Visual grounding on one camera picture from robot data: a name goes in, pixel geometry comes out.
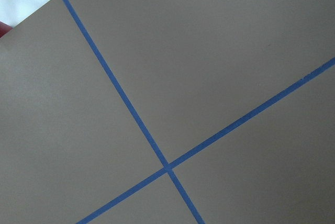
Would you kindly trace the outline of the red cylinder bottle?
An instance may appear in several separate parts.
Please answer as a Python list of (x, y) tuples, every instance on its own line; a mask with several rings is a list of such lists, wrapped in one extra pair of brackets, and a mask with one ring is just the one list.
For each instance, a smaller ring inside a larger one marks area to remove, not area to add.
[(12, 26), (7, 25), (0, 21), (0, 37), (4, 36), (11, 30), (12, 30)]

